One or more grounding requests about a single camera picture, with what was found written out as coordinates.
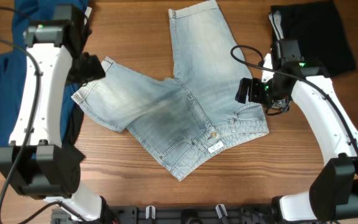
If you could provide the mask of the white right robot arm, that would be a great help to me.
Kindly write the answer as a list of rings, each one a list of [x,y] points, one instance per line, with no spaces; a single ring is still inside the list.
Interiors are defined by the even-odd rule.
[[[338,222],[358,218],[358,130],[340,104],[326,68],[305,60],[296,40],[281,39],[270,59],[257,68],[261,78],[243,78],[236,100],[264,106],[268,116],[296,104],[319,144],[324,167],[310,188],[278,196],[271,203],[274,223]]]

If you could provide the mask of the light blue denim shorts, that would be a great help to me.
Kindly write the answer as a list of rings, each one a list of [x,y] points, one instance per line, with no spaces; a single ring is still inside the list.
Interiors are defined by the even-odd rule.
[[[172,176],[184,179],[220,152],[265,136],[262,106],[239,103],[251,76],[216,1],[169,10],[173,76],[156,80],[111,58],[105,77],[72,100],[98,124],[128,130]]]

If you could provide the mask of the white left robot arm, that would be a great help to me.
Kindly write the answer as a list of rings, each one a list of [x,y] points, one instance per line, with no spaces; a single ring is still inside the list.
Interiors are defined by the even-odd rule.
[[[74,222],[111,223],[105,199],[81,181],[82,153],[66,148],[60,135],[68,77],[83,82],[91,68],[104,77],[98,58],[83,52],[89,35],[87,15],[73,4],[57,5],[49,21],[30,22],[24,34],[24,92],[9,144],[0,147],[0,173],[5,187],[58,205]]]

